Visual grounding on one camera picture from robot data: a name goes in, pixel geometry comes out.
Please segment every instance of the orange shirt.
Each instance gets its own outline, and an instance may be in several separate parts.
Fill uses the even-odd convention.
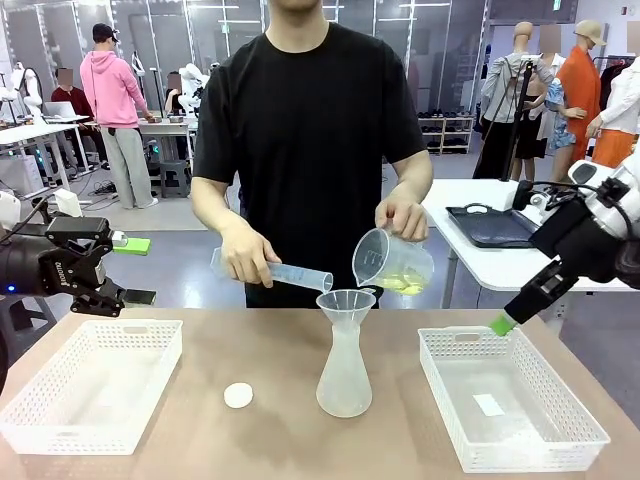
[[[584,159],[589,144],[587,127],[600,114],[600,76],[589,54],[574,47],[558,72],[558,79],[562,82],[567,107],[580,107],[587,112],[583,119],[569,119],[569,131],[576,136],[572,157],[575,162]]]

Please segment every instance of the man's right hand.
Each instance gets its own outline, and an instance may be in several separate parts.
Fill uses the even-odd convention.
[[[222,262],[231,278],[271,288],[273,279],[267,262],[282,263],[271,243],[242,218],[220,233]]]

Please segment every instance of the white plastic basket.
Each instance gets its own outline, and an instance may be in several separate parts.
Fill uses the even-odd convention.
[[[182,322],[88,321],[0,413],[16,453],[131,455],[182,354]]]
[[[611,439],[520,329],[418,330],[420,362],[466,473],[586,471]]]

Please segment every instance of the pink hoodie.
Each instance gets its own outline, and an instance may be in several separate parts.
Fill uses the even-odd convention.
[[[146,110],[131,68],[114,52],[90,52],[80,77],[96,121],[103,127],[138,128],[136,107]]]

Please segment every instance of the frosted glass bottle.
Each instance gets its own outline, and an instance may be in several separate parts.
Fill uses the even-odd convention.
[[[357,417],[371,405],[371,384],[360,352],[360,324],[375,302],[363,290],[336,290],[318,297],[318,305],[333,323],[333,345],[316,398],[334,417]]]
[[[333,325],[333,346],[322,371],[316,398],[322,409],[339,418],[357,417],[371,405],[373,393],[360,352],[360,325]]]

